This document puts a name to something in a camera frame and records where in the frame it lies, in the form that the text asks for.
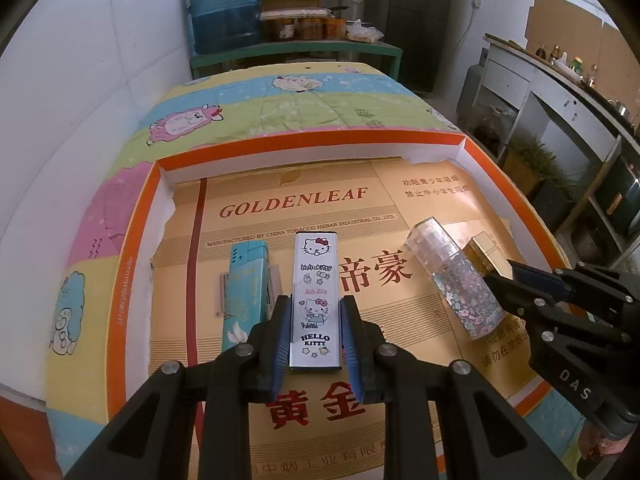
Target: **barcode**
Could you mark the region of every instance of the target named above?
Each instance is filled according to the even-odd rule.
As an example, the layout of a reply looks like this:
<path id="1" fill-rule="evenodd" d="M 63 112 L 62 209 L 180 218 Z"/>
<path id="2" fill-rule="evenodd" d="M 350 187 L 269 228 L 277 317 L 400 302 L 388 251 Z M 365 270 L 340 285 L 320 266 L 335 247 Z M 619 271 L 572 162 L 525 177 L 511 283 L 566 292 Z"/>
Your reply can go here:
<path id="1" fill-rule="evenodd" d="M 229 319 L 233 314 L 225 312 L 226 305 L 226 285 L 229 280 L 229 273 L 220 274 L 220 308 L 216 310 L 216 317 Z M 267 272 L 267 319 L 271 318 L 276 298 L 282 293 L 280 285 L 280 267 L 277 265 L 269 266 Z"/>

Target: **pink sheep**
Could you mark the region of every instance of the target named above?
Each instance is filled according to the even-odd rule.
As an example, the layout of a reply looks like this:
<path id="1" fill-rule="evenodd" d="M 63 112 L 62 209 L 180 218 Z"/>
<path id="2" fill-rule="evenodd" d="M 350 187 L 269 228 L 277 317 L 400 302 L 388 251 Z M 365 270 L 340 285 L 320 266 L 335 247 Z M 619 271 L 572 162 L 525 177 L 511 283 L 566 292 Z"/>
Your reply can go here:
<path id="1" fill-rule="evenodd" d="M 177 139 L 180 136 L 190 134 L 201 126 L 206 126 L 211 121 L 221 121 L 222 108 L 219 106 L 203 105 L 200 108 L 192 108 L 184 112 L 176 112 L 164 119 L 149 125 L 149 140 L 151 146 L 154 142 Z"/>

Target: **black refrigerator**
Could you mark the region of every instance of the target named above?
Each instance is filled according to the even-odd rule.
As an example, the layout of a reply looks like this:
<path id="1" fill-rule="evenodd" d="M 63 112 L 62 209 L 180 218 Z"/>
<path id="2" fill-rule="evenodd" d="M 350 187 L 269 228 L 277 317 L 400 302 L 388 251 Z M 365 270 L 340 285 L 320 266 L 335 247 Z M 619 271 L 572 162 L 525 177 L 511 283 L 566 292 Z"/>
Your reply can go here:
<path id="1" fill-rule="evenodd" d="M 412 91 L 435 83 L 451 0 L 365 0 L 364 21 L 382 31 L 382 41 L 402 48 L 399 81 Z"/>

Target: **green table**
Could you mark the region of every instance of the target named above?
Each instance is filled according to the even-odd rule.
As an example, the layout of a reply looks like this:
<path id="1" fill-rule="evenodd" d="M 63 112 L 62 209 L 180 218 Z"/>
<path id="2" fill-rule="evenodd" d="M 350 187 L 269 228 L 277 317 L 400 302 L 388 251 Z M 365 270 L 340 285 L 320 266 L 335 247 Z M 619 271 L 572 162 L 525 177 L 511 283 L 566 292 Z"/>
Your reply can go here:
<path id="1" fill-rule="evenodd" d="M 203 54 L 191 58 L 191 74 L 194 79 L 201 77 L 200 69 L 247 57 L 269 56 L 273 54 L 291 54 L 293 52 L 360 52 L 362 54 L 378 54 L 391 58 L 389 77 L 398 80 L 402 49 L 393 45 L 377 41 L 375 43 L 358 43 L 356 41 L 277 41 L 274 43 L 258 43 L 244 48 Z"/>

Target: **large plastic water jug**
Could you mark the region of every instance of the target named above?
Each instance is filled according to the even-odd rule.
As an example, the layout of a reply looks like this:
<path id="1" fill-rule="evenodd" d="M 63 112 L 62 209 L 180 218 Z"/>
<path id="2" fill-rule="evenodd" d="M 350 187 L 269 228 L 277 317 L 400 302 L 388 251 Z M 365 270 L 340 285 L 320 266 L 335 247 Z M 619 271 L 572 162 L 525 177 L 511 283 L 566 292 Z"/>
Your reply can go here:
<path id="1" fill-rule="evenodd" d="M 198 54 L 260 42 L 260 0 L 190 0 L 189 14 Z"/>

